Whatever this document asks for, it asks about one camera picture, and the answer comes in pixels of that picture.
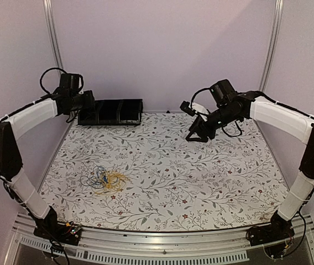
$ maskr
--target table surface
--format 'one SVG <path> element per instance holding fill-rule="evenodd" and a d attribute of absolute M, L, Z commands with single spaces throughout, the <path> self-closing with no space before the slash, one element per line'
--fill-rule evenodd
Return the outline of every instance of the table surface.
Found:
<path fill-rule="evenodd" d="M 78 126 L 67 134 L 40 190 L 59 219 L 141 231 L 239 227 L 269 221 L 287 187 L 252 120 L 187 142 L 193 118 L 143 114 L 139 126 Z M 237 134 L 234 124 L 226 131 Z M 97 195 L 82 180 L 97 167 L 124 174 L 122 191 Z"/>

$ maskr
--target black storage tray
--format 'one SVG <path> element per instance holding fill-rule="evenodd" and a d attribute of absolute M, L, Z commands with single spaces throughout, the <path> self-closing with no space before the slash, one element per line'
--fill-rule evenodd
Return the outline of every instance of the black storage tray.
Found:
<path fill-rule="evenodd" d="M 79 125 L 139 125 L 142 99 L 96 100 L 95 108 L 78 114 Z"/>

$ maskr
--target floral tablecloth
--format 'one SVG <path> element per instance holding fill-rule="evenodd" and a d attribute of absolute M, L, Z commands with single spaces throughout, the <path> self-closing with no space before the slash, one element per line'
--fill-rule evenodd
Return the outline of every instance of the floral tablecloth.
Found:
<path fill-rule="evenodd" d="M 252 120 L 243 135 L 221 130 L 187 142 L 193 118 L 143 114 L 139 126 L 71 127 L 41 188 L 62 221 L 143 231 L 209 230 L 270 219 L 285 182 Z M 234 125 L 226 128 L 237 134 Z M 123 190 L 97 195 L 82 176 L 102 166 L 128 177 Z"/>

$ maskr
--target tangled cord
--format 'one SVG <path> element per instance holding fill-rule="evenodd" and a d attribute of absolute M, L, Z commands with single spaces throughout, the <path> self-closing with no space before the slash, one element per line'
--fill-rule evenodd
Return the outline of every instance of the tangled cord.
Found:
<path fill-rule="evenodd" d="M 114 195 L 123 190 L 128 177 L 116 171 L 107 171 L 104 167 L 98 166 L 92 172 L 92 176 L 81 176 L 80 183 L 85 187 L 91 187 L 97 195 Z"/>

